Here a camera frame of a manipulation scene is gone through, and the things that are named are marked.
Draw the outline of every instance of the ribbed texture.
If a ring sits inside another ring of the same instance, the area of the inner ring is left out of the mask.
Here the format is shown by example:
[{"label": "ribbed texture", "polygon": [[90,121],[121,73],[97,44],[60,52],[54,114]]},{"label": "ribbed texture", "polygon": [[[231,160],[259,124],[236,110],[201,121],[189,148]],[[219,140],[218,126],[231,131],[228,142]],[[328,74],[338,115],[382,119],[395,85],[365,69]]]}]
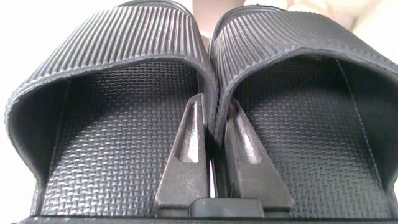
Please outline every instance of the ribbed texture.
[{"label": "ribbed texture", "polygon": [[[218,84],[192,15],[171,1],[129,4],[87,19],[9,99],[9,136],[46,186],[42,214],[153,215],[185,104],[198,92],[213,131]],[[48,133],[58,134],[55,147]]]},{"label": "ribbed texture", "polygon": [[154,57],[211,67],[191,15],[166,5],[115,7],[82,23],[11,96],[40,81]]},{"label": "ribbed texture", "polygon": [[327,17],[305,12],[253,12],[228,15],[212,45],[211,61],[221,86],[216,135],[241,75],[298,49],[331,50],[353,55],[389,70],[397,65]]}]

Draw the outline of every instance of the white background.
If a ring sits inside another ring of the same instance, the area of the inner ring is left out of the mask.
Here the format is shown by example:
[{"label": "white background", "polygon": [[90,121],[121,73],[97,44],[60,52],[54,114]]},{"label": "white background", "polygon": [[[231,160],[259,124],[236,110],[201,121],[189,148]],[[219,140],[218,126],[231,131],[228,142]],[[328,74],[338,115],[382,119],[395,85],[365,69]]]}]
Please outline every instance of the white background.
[{"label": "white background", "polygon": [[[33,175],[15,152],[5,132],[3,112],[8,97],[88,16],[126,1],[19,0],[0,2],[1,223],[16,222],[29,215],[35,188]],[[389,24],[385,26],[386,29],[391,27]]]}]

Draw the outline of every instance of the slide sandal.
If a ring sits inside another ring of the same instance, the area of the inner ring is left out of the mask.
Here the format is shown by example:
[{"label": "slide sandal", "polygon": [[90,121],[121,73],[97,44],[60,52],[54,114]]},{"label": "slide sandal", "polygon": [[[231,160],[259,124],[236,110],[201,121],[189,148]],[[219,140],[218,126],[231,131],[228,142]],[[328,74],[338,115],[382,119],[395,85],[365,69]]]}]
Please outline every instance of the slide sandal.
[{"label": "slide sandal", "polygon": [[227,12],[209,48],[219,197],[290,218],[398,217],[397,65],[325,16],[264,6]]},{"label": "slide sandal", "polygon": [[9,137],[37,179],[32,215],[187,216],[209,197],[205,134],[217,94],[181,5],[138,0],[93,15],[6,108]]}]

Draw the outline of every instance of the rubber sandal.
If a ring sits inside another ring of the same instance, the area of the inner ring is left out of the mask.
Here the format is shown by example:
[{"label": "rubber sandal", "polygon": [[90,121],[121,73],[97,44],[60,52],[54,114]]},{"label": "rubber sandal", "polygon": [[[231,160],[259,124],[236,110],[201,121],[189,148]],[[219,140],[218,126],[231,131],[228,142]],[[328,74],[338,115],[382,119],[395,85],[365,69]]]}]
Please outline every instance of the rubber sandal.
[{"label": "rubber sandal", "polygon": [[181,5],[132,1],[93,15],[6,108],[9,137],[37,178],[32,214],[187,216],[209,197],[204,138],[217,94]]},{"label": "rubber sandal", "polygon": [[227,12],[209,50],[219,197],[291,218],[397,217],[397,65],[325,16],[264,6]]}]

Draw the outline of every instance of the textured footbed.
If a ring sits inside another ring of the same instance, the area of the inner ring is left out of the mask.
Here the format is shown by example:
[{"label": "textured footbed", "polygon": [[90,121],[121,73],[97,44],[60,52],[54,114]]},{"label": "textured footbed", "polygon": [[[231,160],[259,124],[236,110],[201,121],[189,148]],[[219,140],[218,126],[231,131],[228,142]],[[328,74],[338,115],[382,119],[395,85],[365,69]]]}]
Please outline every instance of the textured footbed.
[{"label": "textured footbed", "polygon": [[336,60],[286,60],[247,77],[234,97],[295,200],[291,217],[391,217]]},{"label": "textured footbed", "polygon": [[41,214],[153,216],[196,74],[159,62],[71,79]]}]

